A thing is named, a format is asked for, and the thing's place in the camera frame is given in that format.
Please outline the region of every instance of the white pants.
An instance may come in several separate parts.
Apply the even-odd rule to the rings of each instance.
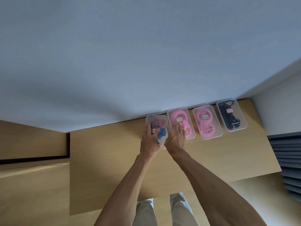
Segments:
[[[192,210],[182,193],[170,195],[172,226],[199,226]],[[157,226],[153,211],[153,199],[139,201],[133,226]]]

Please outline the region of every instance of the leg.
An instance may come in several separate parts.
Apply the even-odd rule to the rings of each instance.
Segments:
[[[182,193],[170,195],[172,226],[199,226]]]
[[[157,226],[153,199],[138,201],[133,226]]]

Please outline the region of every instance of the white label with red border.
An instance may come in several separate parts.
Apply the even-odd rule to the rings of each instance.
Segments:
[[[233,113],[234,112],[232,108],[228,108],[228,109],[226,109],[226,111],[227,111],[227,113]]]
[[[176,120],[177,120],[177,122],[180,122],[180,121],[183,121],[184,119],[183,119],[183,117],[178,117],[178,118],[176,118]]]
[[[202,120],[207,120],[209,119],[209,115],[202,115]]]

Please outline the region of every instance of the person's left hand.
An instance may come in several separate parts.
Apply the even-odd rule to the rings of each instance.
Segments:
[[[157,128],[153,135],[151,134],[151,132],[151,124],[148,123],[143,130],[143,136],[140,146],[140,155],[145,161],[152,160],[160,151],[161,144],[157,143],[157,137],[160,133],[160,129]]]

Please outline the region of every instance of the pink strap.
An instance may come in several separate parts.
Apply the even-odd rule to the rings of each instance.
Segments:
[[[210,137],[215,132],[215,127],[211,123],[213,120],[212,113],[207,108],[200,108],[195,112],[195,117],[197,119],[198,125],[200,127],[200,131],[202,136]]]
[[[180,117],[179,115],[182,115],[183,117],[183,121],[179,121],[178,123],[181,125],[182,129],[185,130],[185,137],[188,138],[191,134],[192,134],[192,130],[191,130],[191,126],[188,122],[188,116],[186,114],[186,112],[184,112],[183,110],[175,110],[172,112],[171,114],[171,122],[174,124],[175,122],[177,122],[177,117]]]

